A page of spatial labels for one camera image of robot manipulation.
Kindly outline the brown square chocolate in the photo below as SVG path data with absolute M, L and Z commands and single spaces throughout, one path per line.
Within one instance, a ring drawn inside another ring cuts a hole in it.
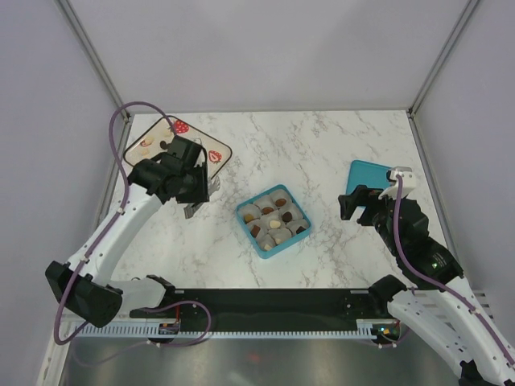
M 258 227 L 257 225 L 253 226 L 253 228 L 251 229 L 250 233 L 251 235 L 256 238 L 258 235 L 259 235 L 259 232 L 261 231 L 261 228 Z

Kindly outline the teal box lid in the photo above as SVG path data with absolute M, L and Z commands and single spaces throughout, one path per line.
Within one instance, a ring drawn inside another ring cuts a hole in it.
M 390 186 L 388 180 L 389 166 L 383 166 L 373 162 L 354 160 L 348 172 L 346 195 L 351 195 L 358 185 L 367 188 L 384 190 Z

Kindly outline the round dark chocolate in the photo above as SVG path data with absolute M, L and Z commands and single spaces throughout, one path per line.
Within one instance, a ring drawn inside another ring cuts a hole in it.
M 292 215 L 290 212 L 286 212 L 283 216 L 282 216 L 282 220 L 285 222 L 285 223 L 288 223 L 290 221 L 292 221 Z

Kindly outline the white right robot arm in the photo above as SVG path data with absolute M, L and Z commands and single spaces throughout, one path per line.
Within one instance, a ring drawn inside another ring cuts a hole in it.
M 368 308 L 389 314 L 422 339 L 449 366 L 461 385 L 512 385 L 514 347 L 503 338 L 473 293 L 452 254 L 429 234 L 429 220 L 412 199 L 390 198 L 359 185 L 340 195 L 340 218 L 364 209 L 358 224 L 372 227 L 415 287 L 389 275 L 376 281 Z

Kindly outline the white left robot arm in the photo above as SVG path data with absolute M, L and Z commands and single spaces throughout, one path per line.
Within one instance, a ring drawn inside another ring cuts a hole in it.
M 168 284 L 150 275 L 137 281 L 113 281 L 113 271 L 142 226 L 171 199 L 177 203 L 209 200 L 206 149 L 175 137 L 167 151 L 138 162 L 125 175 L 125 192 L 85 245 L 65 263 L 45 271 L 60 309 L 70 310 L 102 328 L 121 312 L 149 308 L 159 317 L 175 310 Z

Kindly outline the metal tongs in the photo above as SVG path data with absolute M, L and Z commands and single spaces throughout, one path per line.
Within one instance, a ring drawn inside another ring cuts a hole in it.
M 188 203 L 184 207 L 183 210 L 185 218 L 191 219 L 199 211 L 199 209 L 210 200 L 211 196 L 219 190 L 220 177 L 215 176 L 214 178 L 210 179 L 210 181 L 207 183 L 205 191 L 203 191 L 198 197 L 196 197 L 192 203 Z

